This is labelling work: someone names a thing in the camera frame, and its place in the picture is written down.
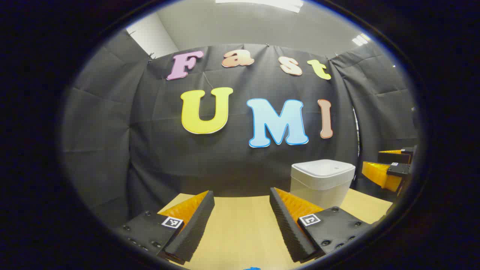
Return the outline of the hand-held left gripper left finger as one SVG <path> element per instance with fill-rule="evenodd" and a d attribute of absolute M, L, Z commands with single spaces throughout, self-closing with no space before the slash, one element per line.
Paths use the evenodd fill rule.
<path fill-rule="evenodd" d="M 120 239 L 150 257 L 184 264 L 197 250 L 215 206 L 213 191 L 204 191 L 171 207 L 153 192 L 130 199 L 127 220 L 113 227 Z"/>

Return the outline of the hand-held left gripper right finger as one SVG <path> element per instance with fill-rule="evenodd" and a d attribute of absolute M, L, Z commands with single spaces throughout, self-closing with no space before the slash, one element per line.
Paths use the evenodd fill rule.
<path fill-rule="evenodd" d="M 338 206 L 323 209 L 276 187 L 270 188 L 269 200 L 295 263 L 332 253 L 373 227 Z"/>

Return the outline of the white desktop garbage bin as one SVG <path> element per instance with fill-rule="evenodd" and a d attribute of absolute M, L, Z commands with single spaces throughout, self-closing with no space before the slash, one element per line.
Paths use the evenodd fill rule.
<path fill-rule="evenodd" d="M 323 209 L 339 207 L 355 175 L 353 164 L 322 159 L 291 166 L 290 193 Z"/>

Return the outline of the wooden desktop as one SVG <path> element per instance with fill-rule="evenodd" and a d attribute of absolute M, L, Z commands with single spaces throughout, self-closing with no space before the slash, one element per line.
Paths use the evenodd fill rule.
<path fill-rule="evenodd" d="M 215 206 L 189 270 L 290 270 L 294 262 L 283 241 L 269 194 L 248 198 L 214 197 Z M 193 195 L 179 194 L 172 206 Z M 374 225 L 392 203 L 349 189 L 340 208 Z"/>

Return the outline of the ceiling light panel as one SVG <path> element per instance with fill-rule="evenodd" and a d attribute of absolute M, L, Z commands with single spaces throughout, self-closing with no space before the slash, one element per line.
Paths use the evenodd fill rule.
<path fill-rule="evenodd" d="M 252 5 L 266 5 L 271 7 L 280 8 L 283 10 L 299 13 L 303 7 L 303 0 L 215 0 L 216 4 L 227 3 L 248 3 Z"/>

